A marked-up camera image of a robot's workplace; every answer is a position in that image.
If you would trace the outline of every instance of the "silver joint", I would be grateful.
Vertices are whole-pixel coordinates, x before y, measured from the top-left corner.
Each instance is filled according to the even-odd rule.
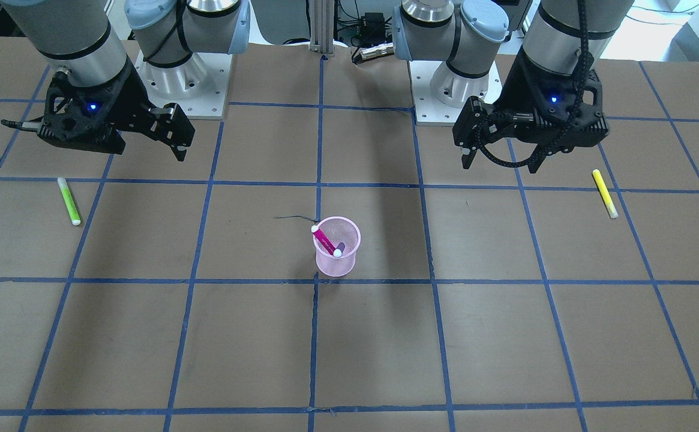
[[[453,16],[451,0],[402,0],[402,10],[423,22],[443,22]]]

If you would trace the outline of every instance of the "black device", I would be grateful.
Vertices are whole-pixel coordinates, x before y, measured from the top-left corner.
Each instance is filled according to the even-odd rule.
[[[360,36],[365,47],[379,46],[387,41],[386,22],[380,12],[365,12],[360,18]]]
[[[632,0],[576,4],[573,9],[569,0],[542,0],[499,98],[494,104],[467,99],[453,127],[464,169],[480,151],[495,164],[535,173],[547,156],[593,147],[607,137],[602,85],[592,66]],[[503,137],[536,147],[522,161],[502,161],[487,145]]]
[[[125,140],[118,131],[144,134],[168,145],[183,161],[195,128],[179,104],[154,106],[128,59],[114,79],[94,87],[74,87],[68,71],[53,75],[45,96],[45,113],[30,121],[1,123],[33,131],[54,147],[122,155]]]

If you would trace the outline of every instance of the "robotic arm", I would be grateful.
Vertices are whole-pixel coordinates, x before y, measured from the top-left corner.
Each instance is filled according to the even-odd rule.
[[[155,107],[97,0],[4,0],[51,68],[45,112],[3,125],[62,148],[122,154],[118,131],[168,145],[183,161],[195,129],[179,104]]]
[[[464,107],[453,127],[464,169],[480,151],[496,164],[527,166],[535,173],[547,156],[593,147],[607,136],[602,86],[592,66],[632,1],[542,0],[494,104],[482,100],[487,82],[479,80],[506,35],[502,30],[508,18],[489,0],[464,0],[461,10],[450,0],[403,0],[395,15],[396,56],[444,60],[432,85],[445,84],[435,94],[451,106],[454,96],[467,97],[465,103],[460,101]],[[412,41],[415,49],[409,48]],[[445,57],[448,41],[452,49]],[[432,47],[438,47],[436,54],[431,54]],[[444,77],[445,68],[451,76]],[[516,137],[536,148],[524,161],[501,161],[487,145],[503,137]]]
[[[119,131],[133,131],[183,161],[195,129],[172,101],[207,92],[212,82],[196,52],[239,53],[248,44],[248,0],[128,0],[127,17],[146,56],[142,78],[99,0],[3,6],[55,73],[42,117],[2,123],[62,148],[121,155]],[[171,102],[152,104],[145,81]]]

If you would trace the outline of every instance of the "electrical cable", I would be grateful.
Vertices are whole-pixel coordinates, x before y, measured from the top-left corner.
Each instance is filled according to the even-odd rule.
[[[643,8],[642,6],[632,6],[634,9],[643,9],[643,11],[651,11],[651,12],[661,12],[662,14],[692,14],[691,12],[693,9],[698,8],[698,5],[693,6],[692,8],[687,8],[684,11],[662,11],[660,9],[648,9],[648,8]]]
[[[309,31],[309,40],[311,41],[311,17],[309,16],[309,0],[306,0],[306,28]]]
[[[150,55],[145,55],[144,56],[144,61],[149,61],[154,58],[155,55],[158,55],[160,50],[165,47],[166,42],[168,42],[168,39],[170,39],[171,36],[173,36],[173,33],[176,32],[176,29],[179,28],[179,26],[182,24],[182,20],[184,19],[184,9],[187,7],[187,0],[177,0],[176,1],[176,6],[174,8],[176,9],[176,22],[173,24],[173,27],[168,30],[168,33],[165,35],[162,41],[158,44],[157,48],[155,49],[154,52]]]
[[[642,22],[643,24],[653,24],[653,25],[679,25],[680,27],[683,27],[682,24],[679,24],[677,22],[650,22],[650,21],[643,21],[642,19],[637,19],[636,17],[631,17],[631,16],[626,16],[632,21],[637,21],[637,22]]]
[[[358,21],[360,20],[360,13],[358,12],[357,16],[352,16],[351,14],[347,13],[346,9],[344,9],[344,5],[341,4],[341,0],[338,0],[338,7],[347,17],[351,17],[351,19],[356,19]]]
[[[357,0],[355,0],[355,11],[357,11],[357,19],[360,19],[360,8],[357,7]]]

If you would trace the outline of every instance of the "mesh cup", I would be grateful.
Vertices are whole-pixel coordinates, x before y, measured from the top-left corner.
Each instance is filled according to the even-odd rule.
[[[360,229],[355,222],[341,216],[331,216],[317,224],[325,233],[333,246],[344,243],[344,252],[341,257],[334,257],[320,244],[317,238],[313,238],[314,248],[317,250],[317,268],[327,276],[340,277],[349,273],[355,267],[355,252],[360,247]]]

